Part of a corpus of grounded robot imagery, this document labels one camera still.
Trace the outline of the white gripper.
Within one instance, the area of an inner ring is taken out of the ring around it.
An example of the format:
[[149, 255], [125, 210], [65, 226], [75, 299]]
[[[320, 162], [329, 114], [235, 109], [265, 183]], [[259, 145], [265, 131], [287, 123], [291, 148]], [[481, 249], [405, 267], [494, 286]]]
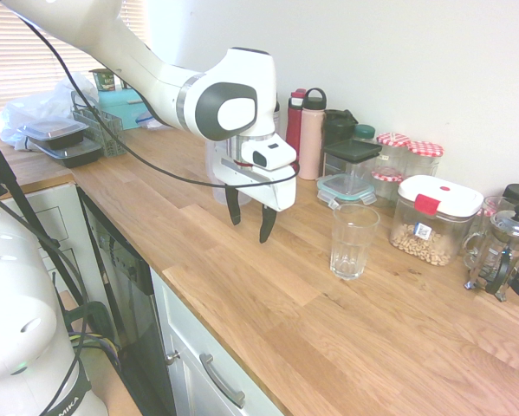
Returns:
[[262, 204], [259, 242], [265, 243], [272, 232], [278, 212], [290, 208], [296, 199], [295, 169], [286, 165], [272, 171], [260, 166], [244, 166], [232, 158], [235, 138], [206, 143], [206, 171], [211, 183], [217, 185], [213, 196], [227, 205], [233, 225], [241, 222], [240, 205], [252, 200]]

